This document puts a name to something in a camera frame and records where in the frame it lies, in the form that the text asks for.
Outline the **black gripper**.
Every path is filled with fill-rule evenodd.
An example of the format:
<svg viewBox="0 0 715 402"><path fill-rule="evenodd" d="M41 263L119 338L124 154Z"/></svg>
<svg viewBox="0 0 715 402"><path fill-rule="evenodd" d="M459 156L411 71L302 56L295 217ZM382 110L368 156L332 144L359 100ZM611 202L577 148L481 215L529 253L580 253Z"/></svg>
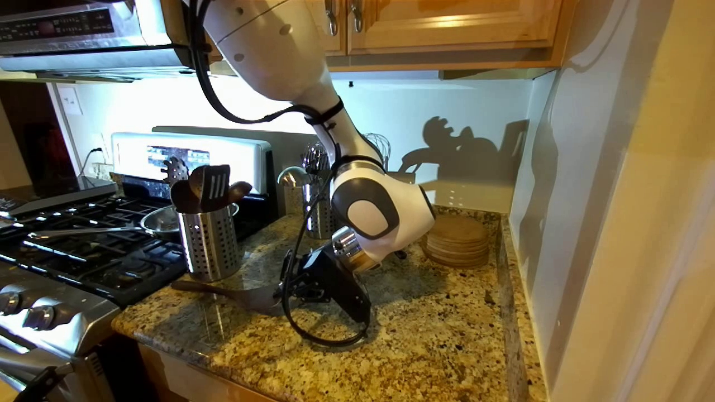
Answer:
<svg viewBox="0 0 715 402"><path fill-rule="evenodd" d="M305 301L334 301L358 324L370 320L370 300L329 248L297 260L292 293Z"/></svg>

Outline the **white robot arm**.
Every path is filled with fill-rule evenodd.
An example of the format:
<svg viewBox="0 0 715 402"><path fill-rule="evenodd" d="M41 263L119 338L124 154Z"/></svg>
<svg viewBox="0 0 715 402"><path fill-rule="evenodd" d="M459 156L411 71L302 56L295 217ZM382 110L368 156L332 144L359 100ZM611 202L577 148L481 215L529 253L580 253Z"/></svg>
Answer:
<svg viewBox="0 0 715 402"><path fill-rule="evenodd" d="M424 190L384 172L379 153L352 125L338 97L303 0L184 0L196 41L210 38L255 91L288 100L315 130L331 163L331 204L342 229L305 260L324 293L352 320L370 301L352 279L427 235L434 211Z"/></svg>

